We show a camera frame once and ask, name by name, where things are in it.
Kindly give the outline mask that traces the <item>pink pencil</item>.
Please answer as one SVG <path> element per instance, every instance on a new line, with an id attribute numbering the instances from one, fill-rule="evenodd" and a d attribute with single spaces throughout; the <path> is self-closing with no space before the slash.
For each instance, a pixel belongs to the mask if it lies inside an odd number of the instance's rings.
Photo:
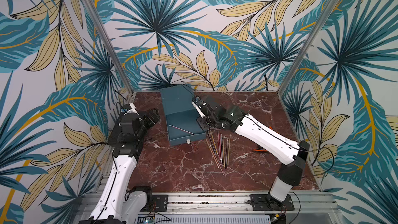
<path id="1" fill-rule="evenodd" d="M 195 135 L 195 133 L 193 133 L 193 132 L 190 132 L 190 131 L 188 131 L 188 130 L 185 130 L 185 129 L 182 129 L 182 128 L 180 128 L 180 127 L 177 127 L 177 126 L 175 126 L 175 125 L 171 125 L 171 124 L 169 124 L 169 127 L 172 127 L 172 128 L 174 128 L 174 129 L 177 129 L 177 130 L 179 130 L 179 131 L 182 131 L 182 132 L 185 132 L 185 133 L 188 133 L 188 134 L 191 134 L 191 135 Z"/>

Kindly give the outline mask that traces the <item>teal top drawer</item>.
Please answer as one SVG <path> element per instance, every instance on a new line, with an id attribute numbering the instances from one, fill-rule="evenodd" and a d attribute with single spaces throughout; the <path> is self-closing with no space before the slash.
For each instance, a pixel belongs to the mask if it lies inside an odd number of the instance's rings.
<path id="1" fill-rule="evenodd" d="M 188 114 L 176 114 L 165 118 L 169 143 L 171 146 L 191 144 L 196 141 L 204 140 L 206 137 L 205 131 L 203 131 L 197 123 L 198 117 L 189 116 Z M 169 124 L 193 132 L 195 135 L 169 127 Z"/>

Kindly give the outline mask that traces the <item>teal drawer cabinet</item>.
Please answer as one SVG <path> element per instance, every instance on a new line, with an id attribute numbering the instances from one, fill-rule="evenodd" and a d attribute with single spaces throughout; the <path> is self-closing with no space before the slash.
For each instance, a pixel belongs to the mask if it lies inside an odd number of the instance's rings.
<path id="1" fill-rule="evenodd" d="M 199 117 L 192 105 L 193 90 L 189 85 L 178 85 L 160 90 L 164 114 L 166 117 L 176 114 L 188 114 Z"/>

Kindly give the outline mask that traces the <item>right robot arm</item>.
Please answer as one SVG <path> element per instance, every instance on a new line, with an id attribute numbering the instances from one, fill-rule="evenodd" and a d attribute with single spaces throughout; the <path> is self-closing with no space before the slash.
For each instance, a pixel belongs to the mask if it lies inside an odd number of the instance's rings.
<path id="1" fill-rule="evenodd" d="M 210 96 L 195 96 L 192 105 L 200 115 L 197 122 L 205 129 L 228 130 L 243 136 L 265 148 L 280 161 L 280 169 L 267 199 L 278 204 L 285 202 L 289 191 L 301 182 L 310 145 L 284 137 L 238 106 L 226 109 Z"/>

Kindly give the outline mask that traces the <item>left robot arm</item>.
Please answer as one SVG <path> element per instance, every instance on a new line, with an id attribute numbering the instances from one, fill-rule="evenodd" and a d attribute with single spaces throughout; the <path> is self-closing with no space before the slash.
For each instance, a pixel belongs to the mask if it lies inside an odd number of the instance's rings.
<path id="1" fill-rule="evenodd" d="M 133 104 L 124 105 L 119 113 L 108 144 L 113 148 L 112 170 L 104 191 L 90 216 L 82 224 L 133 224 L 140 211 L 152 202 L 149 186 L 128 190 L 149 129 L 160 121 L 159 111 L 139 111 Z"/>

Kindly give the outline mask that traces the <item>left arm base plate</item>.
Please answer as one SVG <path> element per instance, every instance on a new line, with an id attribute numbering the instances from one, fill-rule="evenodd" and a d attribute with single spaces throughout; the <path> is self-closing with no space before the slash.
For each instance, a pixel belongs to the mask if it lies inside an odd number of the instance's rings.
<path id="1" fill-rule="evenodd" d="M 149 199 L 149 201 L 140 210 L 140 212 L 166 212 L 168 207 L 168 201 L 168 195 L 154 195 Z"/>

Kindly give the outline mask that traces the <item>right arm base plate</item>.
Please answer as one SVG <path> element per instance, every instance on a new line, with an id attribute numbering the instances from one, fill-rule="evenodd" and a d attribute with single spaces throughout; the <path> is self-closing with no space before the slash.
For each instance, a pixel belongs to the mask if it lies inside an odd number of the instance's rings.
<path id="1" fill-rule="evenodd" d="M 269 194 L 252 194 L 247 201 L 252 206 L 253 211 L 275 211 L 286 212 L 295 210 L 290 195 L 287 195 L 284 201 L 280 202 Z"/>

